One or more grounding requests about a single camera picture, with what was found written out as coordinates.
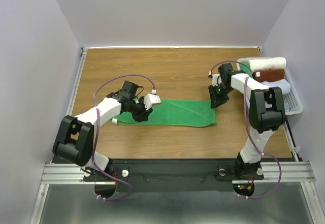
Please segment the light blue towel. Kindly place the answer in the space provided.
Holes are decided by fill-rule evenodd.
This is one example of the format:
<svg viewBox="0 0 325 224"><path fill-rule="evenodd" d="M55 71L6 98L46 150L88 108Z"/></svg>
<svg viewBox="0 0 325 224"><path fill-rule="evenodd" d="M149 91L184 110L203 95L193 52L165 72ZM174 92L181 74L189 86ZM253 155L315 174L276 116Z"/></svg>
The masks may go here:
<svg viewBox="0 0 325 224"><path fill-rule="evenodd" d="M282 90L282 94L286 95L289 94L291 91L291 86L290 84L285 80L281 79L275 82L262 82L263 85L269 86L269 87L279 87Z"/></svg>

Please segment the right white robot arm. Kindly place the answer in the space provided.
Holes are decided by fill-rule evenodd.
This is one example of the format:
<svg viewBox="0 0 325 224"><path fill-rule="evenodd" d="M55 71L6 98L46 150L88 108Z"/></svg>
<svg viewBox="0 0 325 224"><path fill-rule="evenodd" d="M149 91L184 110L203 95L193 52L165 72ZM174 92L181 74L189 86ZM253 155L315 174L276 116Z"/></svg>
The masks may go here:
<svg viewBox="0 0 325 224"><path fill-rule="evenodd" d="M257 82L251 72L235 71L231 62L216 67L218 73L210 70L208 75L212 79L208 87L211 108L225 104L233 90L243 94L248 139L235 160L234 174L246 178L259 170L268 140L286 121L282 89Z"/></svg>

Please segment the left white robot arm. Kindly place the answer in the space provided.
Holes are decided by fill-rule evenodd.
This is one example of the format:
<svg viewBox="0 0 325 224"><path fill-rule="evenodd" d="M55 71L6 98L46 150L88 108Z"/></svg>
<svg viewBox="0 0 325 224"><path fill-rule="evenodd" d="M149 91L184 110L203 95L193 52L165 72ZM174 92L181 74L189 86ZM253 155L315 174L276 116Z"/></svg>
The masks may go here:
<svg viewBox="0 0 325 224"><path fill-rule="evenodd" d="M153 106L161 103L152 93L137 98L137 84L125 81L122 89L108 94L98 105L75 117L67 115L60 123L52 152L56 157L82 168L92 168L101 180L110 179L114 173L113 160L98 153L94 140L98 129L107 121L128 112L135 122L147 121Z"/></svg>

